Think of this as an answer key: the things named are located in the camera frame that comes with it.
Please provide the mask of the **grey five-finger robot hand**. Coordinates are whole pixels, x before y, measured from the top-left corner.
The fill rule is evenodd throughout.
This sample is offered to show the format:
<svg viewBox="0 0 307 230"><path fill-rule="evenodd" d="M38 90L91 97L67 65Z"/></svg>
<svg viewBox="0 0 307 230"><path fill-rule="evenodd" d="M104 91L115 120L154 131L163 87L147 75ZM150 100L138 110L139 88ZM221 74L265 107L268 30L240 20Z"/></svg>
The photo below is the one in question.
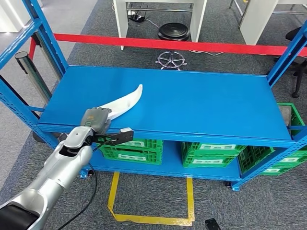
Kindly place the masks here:
<svg viewBox="0 0 307 230"><path fill-rule="evenodd" d="M87 109L81 119L80 125L91 127L97 134L104 134L111 123L111 120L108 118L110 113L111 109L109 108Z"/></svg>

